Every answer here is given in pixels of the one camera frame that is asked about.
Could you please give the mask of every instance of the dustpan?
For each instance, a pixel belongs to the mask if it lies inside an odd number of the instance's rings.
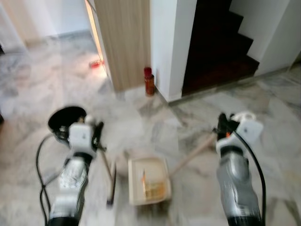
[[[129,202],[148,205],[171,199],[166,160],[157,157],[128,161]]]

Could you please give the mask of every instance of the red bottle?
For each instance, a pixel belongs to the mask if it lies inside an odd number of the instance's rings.
[[[154,76],[151,74],[151,68],[144,68],[145,94],[151,97],[155,93]]]

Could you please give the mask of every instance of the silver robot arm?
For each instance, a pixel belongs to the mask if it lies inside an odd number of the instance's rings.
[[[230,130],[236,131],[250,144],[258,138],[263,126],[250,113],[239,116],[234,115],[230,120],[225,114],[219,117],[216,150],[221,157],[217,178],[221,187],[222,206],[230,226],[262,226],[246,147]]]
[[[48,226],[78,226],[85,202],[84,193],[88,185],[89,166],[96,157],[97,149],[101,149],[104,164],[108,165],[102,152],[105,148],[100,144],[103,122],[96,126],[95,123],[91,123],[93,120],[91,118],[87,120],[87,117],[85,123],[73,123],[69,127],[72,157],[67,159],[59,177],[60,192],[51,207]],[[115,180],[110,180],[109,189],[107,205],[112,205]]]

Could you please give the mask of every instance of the baseboard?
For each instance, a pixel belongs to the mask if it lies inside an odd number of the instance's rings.
[[[275,71],[272,71],[272,72],[264,73],[264,74],[253,76],[253,77],[249,77],[249,78],[246,78],[246,79],[241,79],[241,80],[238,80],[236,82],[228,83],[228,84],[225,84],[225,85],[220,85],[220,86],[216,86],[216,87],[213,87],[213,88],[204,89],[200,92],[193,93],[193,94],[181,97],[181,99],[168,102],[168,105],[177,105],[177,104],[179,104],[183,101],[186,101],[186,100],[190,100],[190,99],[194,99],[194,98],[202,98],[202,97],[205,97],[205,96],[208,96],[208,95],[212,95],[216,92],[221,92],[223,90],[232,88],[234,85],[235,85],[235,87],[239,87],[239,86],[245,85],[246,83],[249,83],[249,82],[258,81],[258,80],[261,80],[263,78],[268,78],[268,77],[274,76],[276,74],[284,73],[284,72],[292,69],[293,67],[296,67],[296,66],[299,66],[299,65],[300,65],[300,63],[296,63],[292,67],[283,67],[281,69],[278,69],[278,70],[275,70]]]
[[[166,101],[164,96],[160,93],[160,91],[157,89],[157,87],[155,87],[155,92],[159,96],[159,98],[164,102],[164,104],[168,105],[168,102]]]
[[[182,92],[179,93],[179,94],[170,96],[169,99],[168,99],[168,102],[170,103],[170,102],[173,102],[173,101],[177,101],[181,98],[182,98]]]
[[[15,47],[3,50],[4,54],[24,53],[26,51],[26,47]]]
[[[91,35],[91,32],[90,32],[90,30],[80,30],[80,31],[75,31],[75,32],[61,33],[61,34],[57,34],[57,35],[43,36],[43,37],[37,38],[37,39],[26,40],[25,45],[28,48],[28,47],[32,47],[32,46],[47,42],[48,40],[58,40],[58,39],[68,37],[68,36],[81,36],[81,35]]]

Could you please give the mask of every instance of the white dustpan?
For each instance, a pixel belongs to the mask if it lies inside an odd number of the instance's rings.
[[[146,198],[143,189],[143,172],[146,181],[163,182],[164,194],[160,198]],[[132,205],[155,204],[171,199],[171,184],[165,159],[149,157],[128,161],[129,201]]]

